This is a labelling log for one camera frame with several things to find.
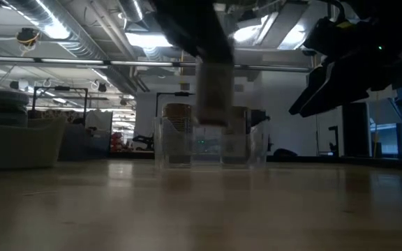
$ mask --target white wall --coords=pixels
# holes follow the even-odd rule
[[[272,150],[284,148],[316,156],[315,117],[291,115],[289,109],[306,88],[306,74],[262,72],[262,107],[271,117]]]
[[[253,109],[265,109],[270,121],[271,141],[274,144],[272,151],[285,148],[302,156],[316,156],[316,120],[315,116],[302,118],[300,115],[291,115],[288,110],[294,101],[306,88],[306,74],[302,73],[275,73],[262,72],[254,81],[253,86],[245,86],[245,93],[235,93],[234,105],[247,106]],[[153,132],[153,118],[155,114],[156,94],[139,93],[136,98],[136,128],[135,134],[151,135]],[[188,98],[174,96],[160,96],[159,114],[162,107],[169,102],[195,103],[195,96]],[[320,149],[328,151],[328,142],[334,142],[334,134],[328,132],[329,126],[341,125],[339,112],[333,110],[329,114],[321,115],[323,121],[320,126]]]

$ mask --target ceiling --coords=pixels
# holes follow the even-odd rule
[[[120,29],[123,29],[124,21],[119,18],[119,6],[117,0],[99,1],[103,7],[108,11],[112,20],[116,22]],[[238,3],[256,3],[256,1],[222,1],[223,3],[238,4]],[[73,18],[80,24],[80,26],[90,35],[92,40],[99,46],[104,53],[107,54],[109,59],[112,60],[126,60],[122,51],[114,44],[112,39],[105,32],[103,27],[96,21],[95,14],[85,8],[87,0],[59,0],[59,3],[73,16]],[[312,1],[309,5],[304,1],[306,7],[301,13],[298,13],[296,20],[289,20],[292,25],[297,23],[304,26],[305,31],[308,32],[313,26],[315,21],[323,17],[326,13],[326,5],[319,1]],[[23,48],[15,40],[15,35],[21,28],[34,28],[36,27],[30,23],[26,18],[21,16],[16,11],[10,8],[0,7],[0,56],[20,56],[22,55]],[[283,40],[278,37],[276,31],[269,28],[268,35],[270,39]],[[279,36],[286,36],[287,31],[281,31]],[[34,50],[28,51],[24,56],[38,57],[38,58],[58,58],[58,59],[74,59],[75,57],[65,50],[59,43],[51,43],[50,38],[45,34],[41,35],[40,42],[38,42]],[[299,66],[309,67],[311,60],[302,54],[300,50],[277,50],[278,45],[271,45],[270,40],[266,40],[264,45],[235,45],[235,60],[239,64],[249,65],[283,65],[283,66]],[[140,47],[134,47],[135,55],[140,60],[147,60],[144,57],[144,52]],[[178,61],[181,56],[181,51],[177,48],[161,48],[161,53],[165,56],[165,60]],[[191,56],[184,56],[184,61],[195,61]],[[14,66],[10,64],[0,64],[0,77],[10,74],[6,77],[6,81],[0,82],[0,88],[9,88],[11,80],[14,79],[27,79],[29,83],[36,82],[41,84],[46,79],[53,79],[55,85],[63,84],[69,86],[86,87],[93,92],[92,96],[105,97],[106,101],[99,101],[98,105],[104,107],[116,107],[119,105],[121,93],[111,85],[107,85],[106,93],[98,93],[91,90],[91,85],[94,87],[94,81],[104,82],[105,80],[92,69],[89,68],[57,68],[57,67],[33,67],[33,66]],[[150,91],[180,91],[179,83],[181,81],[191,84],[191,91],[195,91],[195,71],[193,68],[183,70],[184,76],[179,76],[179,69],[162,69],[162,68],[141,68],[140,79],[148,87]],[[251,84],[258,76],[258,71],[238,70],[235,73],[235,81],[238,84]],[[91,106],[97,105],[96,102],[91,102]]]

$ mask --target ceiling fixture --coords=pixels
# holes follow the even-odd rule
[[[142,48],[153,48],[153,47],[172,47],[167,38],[163,34],[134,34],[125,33],[128,41],[133,46],[139,46]]]
[[[302,46],[306,39],[305,28],[297,24],[283,39],[282,43],[278,46],[279,50],[297,50]]]
[[[47,17],[51,20],[51,24],[44,27],[43,32],[46,33],[47,36],[53,39],[65,39],[70,36],[70,32],[68,29],[52,14],[52,12],[45,6],[45,4],[41,0],[35,0],[36,3],[41,6],[41,8],[49,15]],[[22,17],[28,20],[35,26],[38,26],[39,23],[35,20],[32,20],[30,17],[26,16],[23,12],[17,10],[14,6],[9,6],[18,12]]]
[[[265,15],[264,17],[260,18],[259,25],[251,25],[251,26],[241,28],[238,31],[235,31],[235,33],[233,35],[235,41],[238,43],[241,43],[241,42],[244,42],[244,41],[254,37],[257,34],[257,32],[262,28],[262,25],[265,23],[267,18],[268,18],[268,15]]]
[[[97,90],[100,91],[100,92],[106,92],[107,91],[106,84],[99,83]]]

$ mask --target window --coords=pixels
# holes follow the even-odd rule
[[[370,131],[371,141],[375,142],[376,124],[373,122],[373,119],[370,119]],[[381,153],[383,155],[398,154],[398,137],[395,123],[378,125],[378,143],[381,145]]]

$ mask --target black equipment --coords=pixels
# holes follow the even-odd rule
[[[290,108],[311,116],[367,98],[368,90],[390,84],[402,87],[402,4],[388,1],[342,0],[361,21],[345,19],[340,1],[321,0],[339,9],[335,22],[316,23],[304,46],[327,56],[309,75],[308,86]]]
[[[147,145],[146,149],[137,147],[136,150],[154,151],[154,134],[152,136],[150,136],[150,137],[145,137],[145,136],[142,136],[142,135],[138,135],[138,136],[133,138],[133,141],[143,143],[143,144]]]
[[[107,91],[107,89],[106,89],[106,84],[104,84],[104,83],[99,83],[97,90],[100,91],[100,92],[106,92],[106,91]]]
[[[32,28],[22,28],[21,32],[18,32],[16,35],[17,41],[28,47],[32,47],[35,45],[38,40],[40,33],[39,31]]]

